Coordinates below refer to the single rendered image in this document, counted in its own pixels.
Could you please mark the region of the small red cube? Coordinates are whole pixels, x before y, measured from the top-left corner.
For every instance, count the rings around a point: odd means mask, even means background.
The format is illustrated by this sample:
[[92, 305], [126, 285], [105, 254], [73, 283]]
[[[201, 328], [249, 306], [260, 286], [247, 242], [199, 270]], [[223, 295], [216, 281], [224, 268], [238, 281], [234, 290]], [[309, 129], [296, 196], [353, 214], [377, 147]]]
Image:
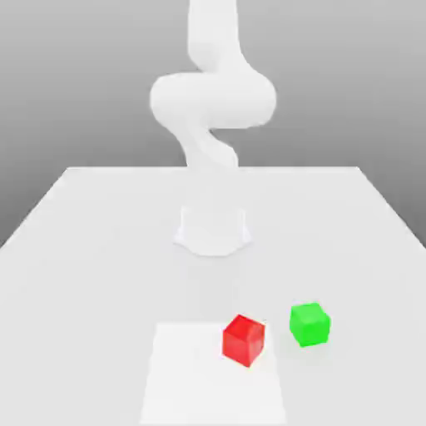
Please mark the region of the small red cube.
[[249, 368], [265, 345], [265, 325], [237, 315], [223, 330], [222, 354]]

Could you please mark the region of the small green cube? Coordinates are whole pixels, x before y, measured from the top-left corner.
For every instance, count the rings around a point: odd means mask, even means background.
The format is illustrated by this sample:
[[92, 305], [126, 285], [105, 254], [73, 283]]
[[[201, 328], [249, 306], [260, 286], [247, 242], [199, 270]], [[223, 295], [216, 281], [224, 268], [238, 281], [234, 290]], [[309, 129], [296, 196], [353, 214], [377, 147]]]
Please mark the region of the small green cube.
[[331, 318], [318, 302], [293, 305], [290, 332], [300, 347], [324, 344], [329, 339]]

